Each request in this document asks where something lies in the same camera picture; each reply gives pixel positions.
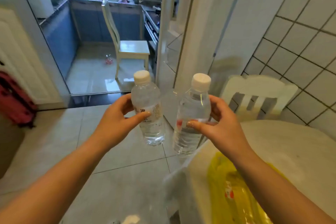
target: kitchen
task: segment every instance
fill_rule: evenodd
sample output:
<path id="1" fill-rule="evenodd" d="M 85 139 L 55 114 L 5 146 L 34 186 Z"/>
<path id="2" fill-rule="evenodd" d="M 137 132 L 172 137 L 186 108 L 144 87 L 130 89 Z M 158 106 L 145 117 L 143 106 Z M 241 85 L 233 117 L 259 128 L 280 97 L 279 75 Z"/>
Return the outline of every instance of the kitchen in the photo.
<path id="1" fill-rule="evenodd" d="M 155 80 L 161 0 L 107 0 L 120 40 L 149 43 L 149 72 Z M 142 60 L 116 52 L 102 0 L 28 0 L 53 58 L 72 95 L 129 92 Z"/>

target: tiled floor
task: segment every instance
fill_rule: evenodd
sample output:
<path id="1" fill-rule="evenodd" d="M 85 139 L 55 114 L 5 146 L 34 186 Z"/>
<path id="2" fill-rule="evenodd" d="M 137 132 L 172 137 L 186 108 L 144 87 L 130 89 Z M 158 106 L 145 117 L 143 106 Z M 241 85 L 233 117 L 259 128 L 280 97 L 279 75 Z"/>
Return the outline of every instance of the tiled floor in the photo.
<path id="1" fill-rule="evenodd" d="M 27 130 L 10 168 L 0 179 L 0 207 L 82 144 L 107 107 L 39 112 L 37 126 Z M 162 180 L 182 163 L 172 150 L 172 133 L 166 122 L 163 145 L 151 147 L 144 143 L 140 128 L 133 129 L 98 164 L 63 224 L 110 224 L 114 220 L 166 223 Z"/>
<path id="2" fill-rule="evenodd" d="M 112 57 L 112 64 L 105 63 L 106 55 Z M 145 69 L 144 61 L 122 59 L 118 79 L 115 79 L 116 69 L 117 61 L 113 45 L 83 45 L 78 49 L 66 84 L 71 94 L 131 91 L 134 86 L 133 74 Z M 149 72 L 153 80 L 150 65 Z"/>

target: water bottle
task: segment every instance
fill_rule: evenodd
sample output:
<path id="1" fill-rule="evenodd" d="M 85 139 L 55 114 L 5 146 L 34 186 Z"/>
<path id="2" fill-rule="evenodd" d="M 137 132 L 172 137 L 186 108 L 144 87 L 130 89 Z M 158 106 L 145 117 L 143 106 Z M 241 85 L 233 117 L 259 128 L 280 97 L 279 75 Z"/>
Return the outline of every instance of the water bottle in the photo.
<path id="1" fill-rule="evenodd" d="M 208 95 L 211 78 L 202 73 L 195 74 L 191 88 L 183 95 L 177 111 L 176 125 L 173 135 L 173 149 L 180 157 L 192 154 L 201 139 L 202 134 L 187 127 L 189 120 L 207 122 L 211 113 Z"/>
<path id="2" fill-rule="evenodd" d="M 146 70 L 134 73 L 132 104 L 136 113 L 149 111 L 152 115 L 140 123 L 140 129 L 148 145 L 159 145 L 165 139 L 165 127 L 160 101 L 160 90 L 151 82 Z"/>

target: white wooden chair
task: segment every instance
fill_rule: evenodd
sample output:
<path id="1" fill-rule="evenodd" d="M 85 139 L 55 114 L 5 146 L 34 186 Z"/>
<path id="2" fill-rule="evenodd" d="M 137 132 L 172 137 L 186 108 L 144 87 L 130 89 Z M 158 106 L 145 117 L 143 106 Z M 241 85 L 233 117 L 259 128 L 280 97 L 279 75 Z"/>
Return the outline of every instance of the white wooden chair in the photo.
<path id="1" fill-rule="evenodd" d="M 147 41 L 120 41 L 119 32 L 113 21 L 109 2 L 107 0 L 103 0 L 101 7 L 106 26 L 114 43 L 115 54 L 117 56 L 117 71 L 115 73 L 115 78 L 118 77 L 121 59 L 143 59 L 144 67 L 148 71 L 149 48 Z"/>
<path id="2" fill-rule="evenodd" d="M 224 85 L 221 98 L 229 104 L 236 93 L 244 94 L 236 115 L 239 121 L 256 120 L 266 98 L 275 98 L 276 101 L 268 107 L 264 119 L 275 120 L 284 107 L 296 93 L 298 87 L 266 75 L 230 76 Z M 253 106 L 247 109 L 253 96 Z"/>

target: luggage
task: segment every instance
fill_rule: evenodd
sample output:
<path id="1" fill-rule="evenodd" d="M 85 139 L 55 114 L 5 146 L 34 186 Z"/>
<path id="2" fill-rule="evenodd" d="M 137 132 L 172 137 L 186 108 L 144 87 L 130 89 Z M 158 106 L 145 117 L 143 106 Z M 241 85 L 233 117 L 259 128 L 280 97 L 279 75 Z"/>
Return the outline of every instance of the luggage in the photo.
<path id="1" fill-rule="evenodd" d="M 9 74 L 0 71 L 0 112 L 20 127 L 34 127 L 37 106 Z"/>

